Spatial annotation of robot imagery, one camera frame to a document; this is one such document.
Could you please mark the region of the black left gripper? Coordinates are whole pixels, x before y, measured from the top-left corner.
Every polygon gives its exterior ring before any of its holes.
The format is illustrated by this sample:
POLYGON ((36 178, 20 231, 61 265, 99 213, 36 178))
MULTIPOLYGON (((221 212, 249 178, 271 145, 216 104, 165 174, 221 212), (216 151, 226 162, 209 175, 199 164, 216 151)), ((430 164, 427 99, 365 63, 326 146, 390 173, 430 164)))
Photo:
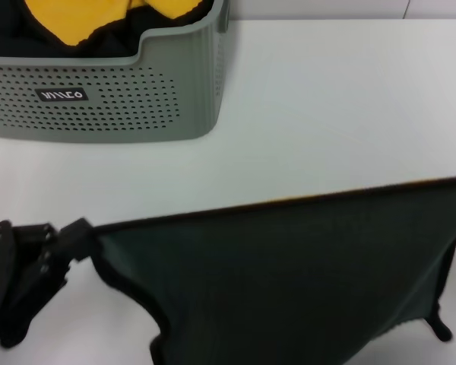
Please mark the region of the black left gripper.
POLYGON ((0 222, 0 347, 26 337, 32 319, 65 286, 70 261, 100 251, 93 227, 81 218, 57 230, 50 223, 15 227, 0 222), (27 259, 34 263, 26 270, 27 259))

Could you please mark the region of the yellow towel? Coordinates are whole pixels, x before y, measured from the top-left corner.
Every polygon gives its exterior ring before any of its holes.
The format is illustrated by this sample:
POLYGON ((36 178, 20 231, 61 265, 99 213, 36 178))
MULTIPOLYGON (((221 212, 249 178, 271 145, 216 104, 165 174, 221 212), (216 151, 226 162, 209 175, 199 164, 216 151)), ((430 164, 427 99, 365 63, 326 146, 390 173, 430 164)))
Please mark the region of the yellow towel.
POLYGON ((178 27, 202 19, 214 0, 24 0, 35 21, 66 46, 139 16, 142 27, 178 27))

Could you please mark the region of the grey perforated storage box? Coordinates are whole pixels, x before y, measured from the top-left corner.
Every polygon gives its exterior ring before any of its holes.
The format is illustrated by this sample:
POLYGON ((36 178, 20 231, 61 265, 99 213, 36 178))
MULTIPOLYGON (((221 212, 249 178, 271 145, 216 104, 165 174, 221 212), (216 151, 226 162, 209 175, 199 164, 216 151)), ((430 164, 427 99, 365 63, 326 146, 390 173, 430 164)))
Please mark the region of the grey perforated storage box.
POLYGON ((151 29, 122 58, 0 57, 0 138, 68 143, 178 141, 217 123, 230 0, 200 21, 151 29))

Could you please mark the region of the dark green towel black trim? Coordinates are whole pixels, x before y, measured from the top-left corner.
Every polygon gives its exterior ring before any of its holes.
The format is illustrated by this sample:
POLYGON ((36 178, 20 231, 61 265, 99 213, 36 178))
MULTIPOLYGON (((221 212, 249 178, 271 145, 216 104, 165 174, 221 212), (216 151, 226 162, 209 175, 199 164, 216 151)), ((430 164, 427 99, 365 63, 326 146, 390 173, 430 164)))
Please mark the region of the dark green towel black trim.
POLYGON ((456 179, 109 224, 99 276, 160 327, 154 365, 344 365, 439 318, 456 179))

